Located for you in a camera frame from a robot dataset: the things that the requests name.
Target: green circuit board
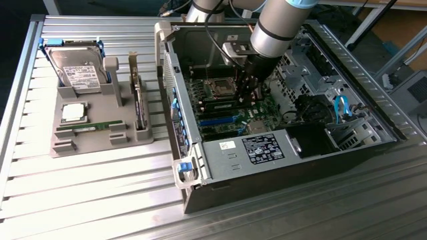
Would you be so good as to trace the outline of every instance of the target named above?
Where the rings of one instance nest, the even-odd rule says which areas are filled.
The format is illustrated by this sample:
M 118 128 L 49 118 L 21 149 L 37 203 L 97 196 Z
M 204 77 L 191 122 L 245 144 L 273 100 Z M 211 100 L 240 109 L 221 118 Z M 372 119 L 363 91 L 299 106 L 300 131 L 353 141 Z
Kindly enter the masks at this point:
M 261 123 L 265 132 L 272 131 L 279 124 L 281 115 L 277 104 L 267 91 L 268 86 L 263 85 L 263 100 L 253 101 L 245 107 L 235 107 L 233 89 L 227 89 L 232 85 L 231 78 L 213 80 L 224 86 L 221 88 L 212 87 L 212 81 L 207 79 L 192 79 L 185 83 L 203 140 L 213 141 L 253 134 L 256 132 L 251 130 L 252 122 Z M 224 118 L 232 118 L 233 122 L 203 125 L 204 121 Z

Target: hard drive label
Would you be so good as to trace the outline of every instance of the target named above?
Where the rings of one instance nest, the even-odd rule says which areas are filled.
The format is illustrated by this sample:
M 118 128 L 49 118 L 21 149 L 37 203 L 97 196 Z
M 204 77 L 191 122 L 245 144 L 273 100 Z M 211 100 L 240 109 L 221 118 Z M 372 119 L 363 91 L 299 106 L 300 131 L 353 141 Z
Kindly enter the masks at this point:
M 94 66 L 64 66 L 68 81 L 73 89 L 90 89 L 100 87 Z
M 241 141 L 252 164 L 261 164 L 285 158 L 273 134 L 248 137 Z

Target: hard drive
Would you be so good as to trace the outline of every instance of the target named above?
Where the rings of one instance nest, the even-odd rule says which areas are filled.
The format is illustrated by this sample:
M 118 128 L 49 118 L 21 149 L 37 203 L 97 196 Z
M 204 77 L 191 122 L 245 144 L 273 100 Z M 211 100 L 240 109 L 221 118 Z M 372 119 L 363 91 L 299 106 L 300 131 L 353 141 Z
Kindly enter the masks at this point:
M 60 87 L 72 87 L 77 94 L 97 93 L 100 84 L 110 82 L 109 74 L 102 68 L 104 45 L 101 41 L 62 41 L 48 39 L 42 46 L 48 61 L 58 77 Z

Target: aluminum extrusion table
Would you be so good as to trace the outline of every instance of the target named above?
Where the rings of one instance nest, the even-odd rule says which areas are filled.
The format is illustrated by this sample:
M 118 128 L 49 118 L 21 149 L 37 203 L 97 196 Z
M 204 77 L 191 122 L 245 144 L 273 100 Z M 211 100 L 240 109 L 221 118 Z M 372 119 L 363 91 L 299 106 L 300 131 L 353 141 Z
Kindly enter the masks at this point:
M 0 239 L 425 239 L 427 148 L 408 142 L 351 171 L 183 214 L 155 68 L 155 17 L 33 18 L 0 127 Z M 148 85 L 155 142 L 50 158 L 57 77 L 38 37 L 100 37 Z

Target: motherboard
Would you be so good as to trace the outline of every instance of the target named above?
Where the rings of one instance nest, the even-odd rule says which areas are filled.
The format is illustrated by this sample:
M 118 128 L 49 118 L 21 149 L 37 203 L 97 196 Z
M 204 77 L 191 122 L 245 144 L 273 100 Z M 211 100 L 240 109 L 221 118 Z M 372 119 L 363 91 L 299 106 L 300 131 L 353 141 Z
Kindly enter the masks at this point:
M 269 132 L 280 123 L 280 106 L 269 86 L 259 87 L 257 99 L 241 104 L 235 99 L 235 77 L 189 77 L 185 87 L 195 120 L 205 142 Z

